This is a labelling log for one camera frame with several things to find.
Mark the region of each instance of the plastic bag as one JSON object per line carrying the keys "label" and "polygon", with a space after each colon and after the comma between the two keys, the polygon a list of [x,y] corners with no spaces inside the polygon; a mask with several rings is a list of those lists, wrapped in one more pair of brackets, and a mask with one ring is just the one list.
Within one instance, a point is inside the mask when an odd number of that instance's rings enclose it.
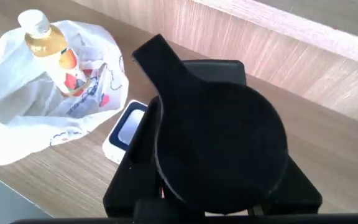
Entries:
{"label": "plastic bag", "polygon": [[123,109],[128,80],[121,51],[100,26],[54,23],[76,52],[91,85],[65,98],[14,29],[0,38],[0,165],[79,139]]}

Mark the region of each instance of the small white box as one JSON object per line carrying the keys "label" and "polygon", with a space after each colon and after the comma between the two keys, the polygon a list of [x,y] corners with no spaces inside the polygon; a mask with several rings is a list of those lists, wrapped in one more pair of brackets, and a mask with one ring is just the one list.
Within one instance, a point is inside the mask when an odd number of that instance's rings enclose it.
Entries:
{"label": "small white box", "polygon": [[108,159],[120,164],[146,109],[147,105],[137,100],[131,100],[128,103],[116,125],[103,142],[104,155]]}

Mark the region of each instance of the table surface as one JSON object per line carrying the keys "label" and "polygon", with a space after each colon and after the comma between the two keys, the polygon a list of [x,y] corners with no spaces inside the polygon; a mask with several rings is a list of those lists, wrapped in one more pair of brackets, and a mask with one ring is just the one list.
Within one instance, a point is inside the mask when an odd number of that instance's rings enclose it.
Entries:
{"label": "table surface", "polygon": [[[30,8],[42,10],[51,21],[70,19],[105,27],[122,50],[128,100],[148,103],[156,95],[130,58],[151,34],[71,1],[0,0],[0,35],[18,27],[17,15]],[[182,59],[205,58],[175,44],[173,48]],[[282,117],[290,155],[323,195],[320,212],[358,212],[358,122],[255,77],[248,76],[247,83]],[[118,116],[82,139],[1,166],[0,179],[55,217],[105,216],[102,197],[117,165],[105,158],[101,145]]]}

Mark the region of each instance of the white bottle cap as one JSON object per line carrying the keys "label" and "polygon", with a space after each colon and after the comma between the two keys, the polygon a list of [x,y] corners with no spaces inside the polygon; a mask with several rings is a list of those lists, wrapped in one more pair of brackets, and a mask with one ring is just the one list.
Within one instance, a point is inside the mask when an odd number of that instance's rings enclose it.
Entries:
{"label": "white bottle cap", "polygon": [[17,18],[24,31],[34,37],[49,31],[49,21],[45,14],[38,9],[29,9],[20,13]]}

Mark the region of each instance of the liquid in bottle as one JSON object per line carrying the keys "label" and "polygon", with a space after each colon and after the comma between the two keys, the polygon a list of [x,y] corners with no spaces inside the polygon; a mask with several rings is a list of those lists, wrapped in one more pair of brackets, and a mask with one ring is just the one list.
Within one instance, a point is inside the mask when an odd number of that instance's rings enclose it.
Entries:
{"label": "liquid in bottle", "polygon": [[40,10],[30,9],[18,17],[27,46],[45,66],[49,77],[65,96],[80,96],[90,84],[78,66],[78,57],[58,27]]}

